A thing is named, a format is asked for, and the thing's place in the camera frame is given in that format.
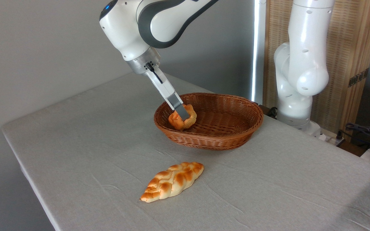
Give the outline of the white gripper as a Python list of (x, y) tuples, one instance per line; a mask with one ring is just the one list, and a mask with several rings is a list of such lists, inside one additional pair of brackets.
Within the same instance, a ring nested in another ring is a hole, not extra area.
[(189, 113), (186, 111), (183, 105), (182, 99), (176, 93), (175, 89), (160, 68), (155, 65), (147, 65), (146, 69), (146, 75), (152, 81), (153, 85), (158, 89), (161, 96), (163, 96), (171, 109), (178, 113), (182, 121), (190, 118)]

